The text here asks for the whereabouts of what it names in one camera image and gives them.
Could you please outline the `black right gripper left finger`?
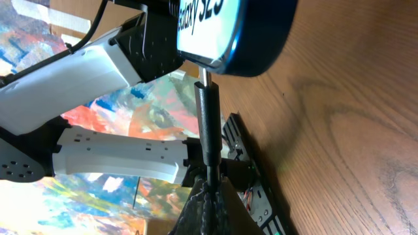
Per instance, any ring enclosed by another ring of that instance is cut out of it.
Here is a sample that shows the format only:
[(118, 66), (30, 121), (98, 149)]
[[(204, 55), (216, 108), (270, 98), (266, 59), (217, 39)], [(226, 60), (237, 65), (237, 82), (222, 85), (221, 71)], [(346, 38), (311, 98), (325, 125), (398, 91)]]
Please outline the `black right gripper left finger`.
[(207, 181), (195, 182), (185, 206), (169, 235), (209, 234), (209, 190)]

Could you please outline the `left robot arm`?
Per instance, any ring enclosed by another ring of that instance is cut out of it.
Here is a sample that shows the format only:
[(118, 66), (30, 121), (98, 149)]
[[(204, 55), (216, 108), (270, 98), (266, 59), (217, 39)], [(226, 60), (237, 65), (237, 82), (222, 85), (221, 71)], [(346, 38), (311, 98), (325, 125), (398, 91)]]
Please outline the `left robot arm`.
[(194, 140), (159, 128), (130, 89), (179, 69), (171, 2), (1, 78), (1, 179), (114, 174), (185, 184)]

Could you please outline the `blue Galaxy smartphone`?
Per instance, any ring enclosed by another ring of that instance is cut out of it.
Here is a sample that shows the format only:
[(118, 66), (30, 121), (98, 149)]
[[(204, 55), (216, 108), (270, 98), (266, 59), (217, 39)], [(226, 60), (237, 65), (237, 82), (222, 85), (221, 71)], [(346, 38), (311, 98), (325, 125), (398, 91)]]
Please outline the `blue Galaxy smartphone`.
[(281, 54), (297, 0), (181, 0), (177, 51), (209, 72), (254, 77)]

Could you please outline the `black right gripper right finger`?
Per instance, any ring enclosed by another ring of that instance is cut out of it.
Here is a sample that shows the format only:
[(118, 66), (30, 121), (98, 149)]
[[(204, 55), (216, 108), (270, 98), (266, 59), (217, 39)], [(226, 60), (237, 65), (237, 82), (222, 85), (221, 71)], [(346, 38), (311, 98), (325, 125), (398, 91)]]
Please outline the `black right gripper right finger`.
[(263, 235), (263, 231), (245, 209), (228, 178), (222, 178), (216, 191), (215, 234)]

